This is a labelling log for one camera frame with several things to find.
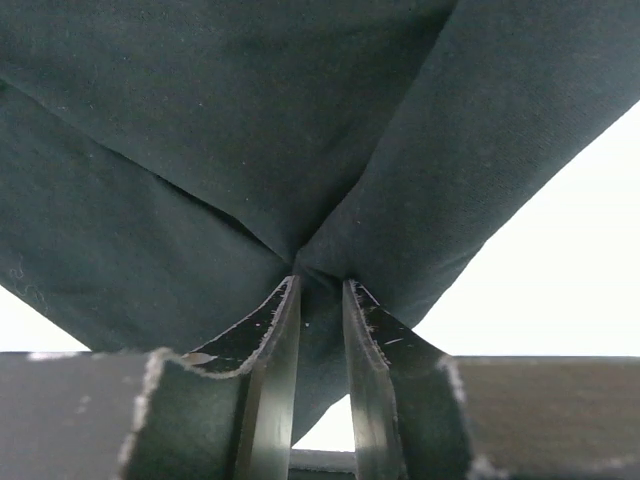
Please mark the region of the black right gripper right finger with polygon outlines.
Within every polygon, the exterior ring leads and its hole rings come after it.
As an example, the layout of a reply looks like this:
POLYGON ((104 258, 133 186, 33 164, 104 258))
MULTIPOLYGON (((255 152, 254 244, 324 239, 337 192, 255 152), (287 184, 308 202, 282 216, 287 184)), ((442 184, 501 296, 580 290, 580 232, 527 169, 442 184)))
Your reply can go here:
POLYGON ((635 479, 635 357, 452 356, 355 281, 343 331, 360 479, 635 479))

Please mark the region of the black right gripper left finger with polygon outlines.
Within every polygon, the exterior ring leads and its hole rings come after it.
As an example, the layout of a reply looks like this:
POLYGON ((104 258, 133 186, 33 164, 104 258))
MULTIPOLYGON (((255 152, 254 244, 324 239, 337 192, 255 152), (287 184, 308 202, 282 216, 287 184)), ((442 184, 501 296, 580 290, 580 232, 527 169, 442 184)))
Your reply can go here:
POLYGON ((5 353, 5 479, 284 479, 300 282, 179 355, 5 353))

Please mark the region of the black t-shirt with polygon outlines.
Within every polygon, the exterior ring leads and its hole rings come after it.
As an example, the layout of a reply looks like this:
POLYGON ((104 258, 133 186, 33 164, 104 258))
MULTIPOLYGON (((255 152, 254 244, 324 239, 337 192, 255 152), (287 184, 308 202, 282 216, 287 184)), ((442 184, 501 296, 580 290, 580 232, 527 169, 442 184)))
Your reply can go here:
POLYGON ((638 99, 635 1, 5 1, 1 284, 186 352, 299 276, 299 440, 343 282, 417 325, 638 99))

